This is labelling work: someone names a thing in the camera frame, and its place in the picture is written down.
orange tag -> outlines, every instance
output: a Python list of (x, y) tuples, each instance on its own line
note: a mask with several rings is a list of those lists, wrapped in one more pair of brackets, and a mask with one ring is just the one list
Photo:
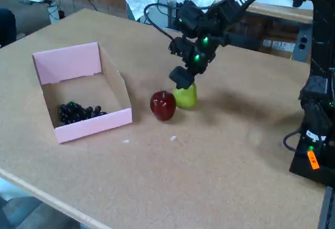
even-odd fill
[(313, 170), (319, 169), (320, 166), (319, 166), (318, 161), (316, 160), (316, 156), (315, 156), (314, 152), (313, 151), (308, 151), (307, 156), (309, 158), (310, 165), (312, 166)]

pink cardboard box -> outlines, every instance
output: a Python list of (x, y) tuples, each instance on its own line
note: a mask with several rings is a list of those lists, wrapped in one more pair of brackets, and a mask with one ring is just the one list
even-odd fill
[[(132, 122), (125, 82), (98, 43), (35, 53), (33, 60), (59, 143)], [(64, 125), (59, 105), (69, 101), (100, 105), (107, 114)]]

red apple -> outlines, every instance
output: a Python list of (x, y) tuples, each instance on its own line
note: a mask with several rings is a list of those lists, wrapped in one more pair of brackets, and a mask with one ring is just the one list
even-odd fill
[(156, 118), (160, 121), (166, 121), (172, 118), (176, 111), (176, 99), (167, 91), (159, 91), (152, 95), (150, 99), (150, 108)]

floor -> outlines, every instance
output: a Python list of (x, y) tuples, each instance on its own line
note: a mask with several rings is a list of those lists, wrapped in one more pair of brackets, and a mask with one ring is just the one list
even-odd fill
[(1, 229), (80, 229), (80, 223), (34, 197), (0, 199)]
[[(72, 0), (57, 1), (58, 4), (60, 4), (61, 10), (65, 12), (65, 16), (73, 14), (83, 8), (94, 10), (88, 2)], [(8, 8), (14, 13), (18, 33), (29, 35), (50, 24), (47, 4), (34, 3), (29, 5), (27, 1), (0, 0), (0, 7)], [(95, 7), (100, 12), (127, 18), (126, 10), (99, 4), (96, 4)]]

box flap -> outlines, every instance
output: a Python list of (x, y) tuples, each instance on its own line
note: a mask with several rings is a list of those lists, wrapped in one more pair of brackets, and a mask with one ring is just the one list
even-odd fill
[(126, 84), (107, 52), (99, 45), (103, 74), (123, 109), (131, 108)]
[(100, 73), (98, 43), (88, 43), (33, 54), (41, 84)]

